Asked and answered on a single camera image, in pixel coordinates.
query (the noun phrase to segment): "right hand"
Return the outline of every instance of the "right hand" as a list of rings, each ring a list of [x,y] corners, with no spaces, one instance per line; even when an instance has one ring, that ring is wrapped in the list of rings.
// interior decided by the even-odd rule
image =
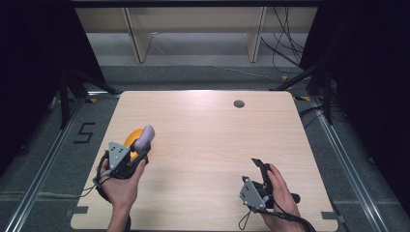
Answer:
[[[298,205],[296,205],[296,202],[293,200],[293,197],[290,194],[289,188],[287,188],[287,184],[284,182],[283,177],[280,175],[280,172],[277,168],[274,167],[273,164],[270,163],[270,166],[271,170],[268,170],[268,176],[272,182],[272,186],[274,187],[273,196],[276,202],[274,205],[274,212],[283,213],[283,211],[278,207],[278,205],[280,205],[286,213],[300,217],[301,214],[299,213]],[[305,231],[303,225],[298,222],[288,221],[270,215],[260,215],[263,217],[263,220],[265,220],[265,224],[273,232]]]

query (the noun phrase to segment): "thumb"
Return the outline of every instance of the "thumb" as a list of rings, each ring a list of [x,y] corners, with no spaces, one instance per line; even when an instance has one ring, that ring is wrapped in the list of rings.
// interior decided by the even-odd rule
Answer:
[[[142,161],[139,162],[138,166],[135,169],[135,172],[132,174],[132,176],[130,177],[130,179],[136,184],[138,185],[139,179],[142,176],[142,173],[144,172],[144,168],[145,168],[145,164],[146,164],[146,160],[143,159]]]

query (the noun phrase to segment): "forearm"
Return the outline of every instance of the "forearm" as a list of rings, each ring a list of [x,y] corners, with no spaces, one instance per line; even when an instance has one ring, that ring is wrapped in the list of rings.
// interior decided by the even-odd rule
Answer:
[[[119,232],[125,231],[127,226],[127,220],[130,215],[131,208],[113,208],[111,222],[108,225],[107,232]]]

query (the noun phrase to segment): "wrist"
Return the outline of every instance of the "wrist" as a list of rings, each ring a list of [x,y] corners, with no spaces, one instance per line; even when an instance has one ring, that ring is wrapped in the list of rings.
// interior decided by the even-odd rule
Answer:
[[[111,222],[108,225],[107,232],[125,231],[126,226],[127,226],[127,220],[130,215],[130,211],[131,211],[131,207],[126,207],[126,206],[113,207]]]
[[[287,221],[286,224],[280,226],[269,227],[272,232],[305,232],[305,228],[298,222]]]

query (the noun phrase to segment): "aluminum rail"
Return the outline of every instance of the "aluminum rail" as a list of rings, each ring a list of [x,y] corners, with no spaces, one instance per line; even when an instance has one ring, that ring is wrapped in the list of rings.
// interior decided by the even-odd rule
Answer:
[[[320,101],[317,97],[310,97],[311,103],[314,107],[320,106]],[[373,228],[373,231],[378,232],[388,232],[389,227],[385,220],[382,218],[380,211],[377,205],[374,203],[370,193],[366,189],[365,184],[363,183],[359,173],[354,167],[352,161],[344,150],[343,145],[340,142],[340,139],[337,136],[337,133],[332,125],[327,123],[325,116],[323,116],[320,110],[317,110],[317,115],[319,117],[320,124],[323,127],[326,135],[328,136],[332,147],[334,148],[337,158],[343,167],[344,172],[346,173],[347,179],[352,186],[353,191],[356,193],[360,204],[367,216],[367,219]]]
[[[37,196],[44,184],[45,179],[48,176],[48,173],[51,170],[56,158],[58,157],[60,149],[62,148],[67,138],[67,135],[73,125],[73,120],[84,102],[84,98],[77,98],[77,100],[75,101],[71,110],[72,117],[70,118],[67,125],[64,128],[60,129],[60,131],[58,132],[57,137],[54,140],[50,150],[48,151],[42,166],[37,172],[36,177],[34,178],[29,189],[25,192],[23,199],[12,215],[6,227],[7,232],[17,232],[21,230],[25,220],[27,219],[31,209],[33,208],[34,203],[36,202]]]

